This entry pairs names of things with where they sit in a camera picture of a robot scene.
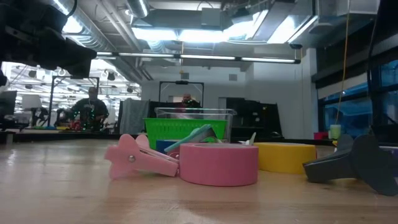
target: clear plastic container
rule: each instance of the clear plastic container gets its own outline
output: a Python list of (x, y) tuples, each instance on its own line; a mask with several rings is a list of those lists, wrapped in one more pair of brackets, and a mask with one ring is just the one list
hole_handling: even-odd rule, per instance
[(224, 138), (231, 141), (233, 109), (155, 108), (157, 118), (226, 120)]

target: computer monitor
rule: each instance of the computer monitor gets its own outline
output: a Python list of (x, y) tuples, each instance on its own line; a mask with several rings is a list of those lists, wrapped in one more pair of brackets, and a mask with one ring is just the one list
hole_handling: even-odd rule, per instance
[(17, 91), (4, 91), (0, 93), (0, 117), (14, 114), (16, 98)]

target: wooden tabletop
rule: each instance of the wooden tabletop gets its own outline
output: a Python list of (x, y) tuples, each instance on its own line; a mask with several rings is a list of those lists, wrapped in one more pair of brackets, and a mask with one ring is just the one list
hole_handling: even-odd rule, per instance
[(260, 171), (245, 187), (154, 174), (110, 181), (103, 154), (114, 143), (0, 146), (0, 223), (398, 223), (398, 197), (358, 180), (312, 184)]

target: yellow tape roll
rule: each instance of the yellow tape roll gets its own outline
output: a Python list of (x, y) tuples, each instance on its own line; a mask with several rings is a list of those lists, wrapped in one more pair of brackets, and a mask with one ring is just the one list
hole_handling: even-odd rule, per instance
[(315, 146), (294, 143), (259, 142), (259, 169), (304, 174), (303, 163), (317, 158)]

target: pink tape roll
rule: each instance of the pink tape roll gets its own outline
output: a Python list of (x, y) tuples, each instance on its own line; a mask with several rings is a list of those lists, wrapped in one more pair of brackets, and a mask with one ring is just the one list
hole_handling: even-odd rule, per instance
[(242, 186), (257, 182), (259, 149), (240, 144), (180, 146), (180, 177), (194, 184)]

